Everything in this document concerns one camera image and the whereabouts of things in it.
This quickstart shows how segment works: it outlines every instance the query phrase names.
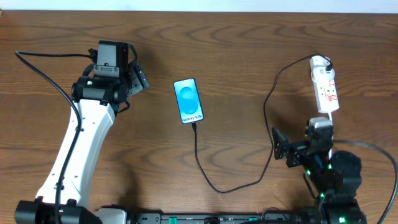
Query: smartphone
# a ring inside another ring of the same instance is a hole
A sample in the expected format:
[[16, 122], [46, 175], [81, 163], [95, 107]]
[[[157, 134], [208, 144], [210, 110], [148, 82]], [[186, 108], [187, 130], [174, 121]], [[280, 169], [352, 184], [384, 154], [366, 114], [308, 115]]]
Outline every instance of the smartphone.
[[174, 82], [175, 96], [180, 110], [181, 122], [189, 124], [204, 118], [197, 84], [194, 78]]

